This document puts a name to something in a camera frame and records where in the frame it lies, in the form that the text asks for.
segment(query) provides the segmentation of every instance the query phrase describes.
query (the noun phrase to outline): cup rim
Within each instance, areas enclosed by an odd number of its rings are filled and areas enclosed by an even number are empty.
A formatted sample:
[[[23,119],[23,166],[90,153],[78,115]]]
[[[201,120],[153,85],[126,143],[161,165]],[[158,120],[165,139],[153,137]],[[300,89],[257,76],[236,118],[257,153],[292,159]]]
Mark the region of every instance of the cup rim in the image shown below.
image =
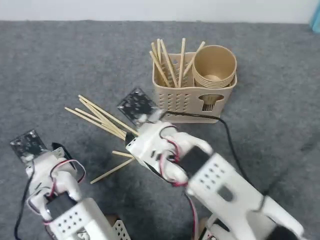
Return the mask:
[[[218,47],[218,48],[222,48],[222,49],[227,50],[227,51],[232,55],[232,57],[233,57],[233,59],[234,59],[234,69],[233,69],[232,73],[231,73],[229,76],[225,77],[224,79],[222,79],[222,80],[220,80],[220,81],[214,81],[214,80],[211,80],[211,79],[208,79],[208,78],[203,77],[203,76],[198,72],[198,70],[197,70],[196,67],[195,67],[195,60],[196,60],[197,55],[198,55],[201,51],[204,51],[206,48],[212,48],[212,47]],[[231,78],[231,81],[232,81],[232,79],[233,79],[232,76],[234,76],[234,75],[236,74],[237,66],[238,66],[238,63],[237,63],[236,55],[235,55],[230,49],[226,48],[225,46],[221,46],[221,45],[207,45],[207,46],[204,46],[203,48],[201,48],[199,51],[197,51],[197,52],[195,53],[194,58],[193,58],[193,60],[192,60],[192,69],[195,71],[195,73],[197,74],[197,76],[200,77],[201,79],[206,80],[206,81],[211,82],[211,83],[224,82],[224,81],[226,81],[228,78]]]

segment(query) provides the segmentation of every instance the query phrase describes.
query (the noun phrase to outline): black wire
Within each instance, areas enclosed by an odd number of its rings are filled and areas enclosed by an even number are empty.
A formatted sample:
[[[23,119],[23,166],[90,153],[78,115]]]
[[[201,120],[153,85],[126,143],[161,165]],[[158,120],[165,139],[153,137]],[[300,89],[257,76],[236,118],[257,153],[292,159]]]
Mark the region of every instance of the black wire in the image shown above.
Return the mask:
[[[48,228],[49,228],[49,226],[44,226],[44,229],[45,229],[46,233],[49,235],[50,239],[55,240],[53,233],[50,233]]]
[[[209,115],[203,115],[203,114],[196,114],[196,113],[187,113],[187,112],[175,112],[175,111],[166,111],[166,114],[172,114],[172,115],[182,115],[182,116],[190,116],[190,117],[197,117],[197,118],[206,118],[206,119],[215,119],[218,120],[219,122],[221,122],[225,128],[226,131],[226,135],[227,135],[227,139],[228,139],[228,143],[233,155],[233,158],[240,170],[240,173],[242,174],[243,178],[249,183],[251,184],[253,187],[255,187],[252,182],[249,180],[245,170],[242,168],[242,165],[240,163],[240,160],[236,154],[235,148],[234,148],[234,144],[232,142],[232,138],[231,138],[231,134],[230,134],[230,130],[229,127],[227,125],[227,123],[222,120],[220,117],[217,116],[209,116]]]
[[[163,132],[163,130],[168,129],[168,128],[175,128],[175,129],[177,129],[177,127],[176,127],[175,125],[165,126],[165,127],[162,128],[162,129],[160,130],[160,132],[159,132],[159,137],[160,137],[161,139],[164,138],[163,136],[161,136],[161,133]]]
[[[23,191],[23,195],[22,195],[22,199],[21,199],[21,203],[20,203],[20,211],[19,211],[18,218],[17,218],[17,220],[15,222],[15,226],[14,226],[14,238],[16,240],[21,240],[21,238],[18,237],[18,229],[19,229],[19,226],[21,223],[22,216],[24,214],[25,202],[27,199],[27,194],[28,194],[30,183],[31,183],[32,179],[34,178],[34,174],[35,174],[35,163],[32,160],[32,173],[31,173],[30,178],[26,182],[26,185],[25,185],[25,188]]]

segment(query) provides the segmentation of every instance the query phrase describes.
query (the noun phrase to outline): ventilation hole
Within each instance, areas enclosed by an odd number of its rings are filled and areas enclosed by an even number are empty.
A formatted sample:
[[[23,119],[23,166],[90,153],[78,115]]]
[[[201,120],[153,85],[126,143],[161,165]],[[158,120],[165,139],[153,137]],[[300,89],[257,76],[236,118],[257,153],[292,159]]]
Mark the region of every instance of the ventilation hole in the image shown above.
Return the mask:
[[[217,193],[227,202],[231,202],[234,199],[233,193],[226,186],[222,186]]]

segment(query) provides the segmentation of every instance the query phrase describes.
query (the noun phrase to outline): gray carpet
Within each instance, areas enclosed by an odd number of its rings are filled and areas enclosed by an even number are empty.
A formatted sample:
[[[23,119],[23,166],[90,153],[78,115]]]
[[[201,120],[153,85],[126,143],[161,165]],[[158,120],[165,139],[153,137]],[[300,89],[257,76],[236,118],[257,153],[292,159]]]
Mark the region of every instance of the gray carpet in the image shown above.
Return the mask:
[[[93,185],[123,162],[123,143],[64,110],[87,96],[116,117],[117,103],[135,86],[153,94],[150,43],[169,52],[201,41],[224,45],[238,60],[238,86],[221,117],[252,182],[265,189],[295,166],[271,196],[320,238],[320,35],[307,25],[179,22],[0,22],[0,236],[12,239],[27,176],[9,141],[36,128],[47,146],[64,144],[87,169],[81,185],[104,213],[117,213],[134,240],[186,240],[192,215],[181,189],[171,188],[133,162]],[[217,124],[181,125],[235,164]],[[197,206],[200,217],[209,215]],[[22,240],[49,239],[29,209]]]

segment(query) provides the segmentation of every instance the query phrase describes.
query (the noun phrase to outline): chopstick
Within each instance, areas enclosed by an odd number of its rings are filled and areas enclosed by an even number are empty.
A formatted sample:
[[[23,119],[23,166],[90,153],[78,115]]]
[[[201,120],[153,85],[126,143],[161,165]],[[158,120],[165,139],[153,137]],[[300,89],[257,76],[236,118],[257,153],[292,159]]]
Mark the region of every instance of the chopstick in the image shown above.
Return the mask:
[[[151,49],[152,49],[152,52],[153,52],[155,58],[159,61],[158,52],[157,52],[157,50],[156,50],[156,45],[155,45],[154,42],[151,43]]]
[[[96,110],[93,106],[91,106],[89,103],[86,103],[84,100],[79,98],[79,101],[85,105],[94,115],[96,115],[101,121],[102,125],[104,125],[107,128],[110,128],[114,130],[114,132],[117,132],[119,135],[126,138],[126,134],[124,131],[122,131],[120,128],[118,128],[116,125],[114,125],[109,119],[107,119],[105,116],[103,116],[98,110]]]
[[[88,104],[90,104],[92,107],[94,107],[96,110],[99,110],[101,113],[103,113],[104,115],[106,115],[107,117],[111,118],[113,121],[115,121],[116,123],[120,124],[121,126],[123,126],[124,128],[126,128],[127,130],[129,130],[130,132],[132,132],[133,134],[135,134],[136,136],[139,135],[139,133],[132,129],[131,127],[129,127],[128,125],[126,125],[125,123],[123,123],[122,121],[118,120],[117,118],[115,118],[114,116],[112,116],[110,113],[106,112],[105,110],[103,110],[101,107],[99,107],[98,105],[94,104],[93,102],[89,101],[88,99],[86,99],[84,96],[78,95],[78,97],[82,100],[84,100],[85,102],[87,102]]]
[[[153,53],[152,51],[149,51],[149,53],[150,53],[150,56],[151,56],[154,64],[155,64],[156,67],[158,68],[158,71],[159,71],[159,73],[161,74],[161,77],[163,78],[166,86],[167,86],[168,88],[170,88],[170,87],[171,87],[171,86],[170,86],[170,83],[169,83],[169,81],[168,81],[168,79],[167,79],[164,71],[162,70],[162,67],[160,66],[160,63],[158,62],[156,56],[154,55],[154,53]]]
[[[174,66],[171,63],[170,57],[168,55],[168,52],[167,52],[167,49],[166,49],[166,46],[165,46],[165,43],[164,43],[164,41],[162,39],[160,40],[160,43],[161,43],[161,47],[162,47],[162,50],[163,50],[163,53],[164,53],[164,57],[165,57],[166,63],[168,64],[168,68],[169,68],[169,71],[170,71],[171,76],[172,76],[174,87],[177,88],[178,87],[178,83],[177,83],[177,80],[176,80],[176,71],[174,70]]]
[[[198,47],[197,52],[199,52],[200,49],[202,49],[204,47],[204,45],[206,44],[205,41],[203,41],[200,46]],[[192,64],[194,63],[194,59],[195,59],[195,55],[193,56],[192,60],[188,63],[188,65],[186,66],[184,72],[183,72],[183,77],[185,77],[187,75],[187,73],[189,72],[190,68],[192,67]]]
[[[95,121],[91,120],[90,118],[88,118],[88,117],[86,117],[86,116],[84,116],[84,115],[81,115],[80,113],[76,112],[75,110],[72,110],[72,109],[70,109],[70,108],[68,108],[68,107],[64,107],[64,109],[67,110],[67,111],[69,111],[70,113],[73,113],[73,114],[77,115],[78,117],[80,117],[80,118],[82,118],[82,119],[84,119],[84,120],[87,120],[88,122],[96,125],[97,127],[99,127],[99,128],[101,128],[101,129],[103,129],[103,130],[105,130],[105,131],[107,131],[107,132],[109,132],[109,133],[117,136],[118,138],[120,138],[120,139],[122,139],[122,140],[125,140],[125,138],[124,138],[123,136],[118,135],[117,133],[115,133],[114,131],[110,130],[109,128],[107,128],[107,127],[105,127],[105,126],[102,126],[101,124],[96,123]]]
[[[184,65],[185,65],[185,50],[186,50],[186,39],[182,38],[178,88],[181,88],[181,83],[183,78]]]
[[[161,62],[161,43],[160,43],[159,38],[156,40],[156,47],[158,50],[158,60],[159,60],[160,65],[162,65],[162,62]]]
[[[129,153],[124,153],[124,152],[121,152],[121,151],[112,151],[112,153],[116,154],[116,155],[124,156],[124,157],[129,157],[129,158],[133,158],[134,157]]]
[[[90,182],[90,184],[94,184],[94,183],[100,181],[101,179],[107,177],[108,175],[110,175],[110,174],[118,171],[119,169],[121,169],[121,168],[123,168],[124,166],[128,165],[129,163],[131,163],[133,160],[135,160],[134,157],[132,157],[131,159],[125,161],[124,163],[116,166],[115,168],[111,169],[110,171],[107,171],[106,173],[102,174],[101,176],[98,176],[97,178],[95,178],[94,180],[92,180],[92,181]]]

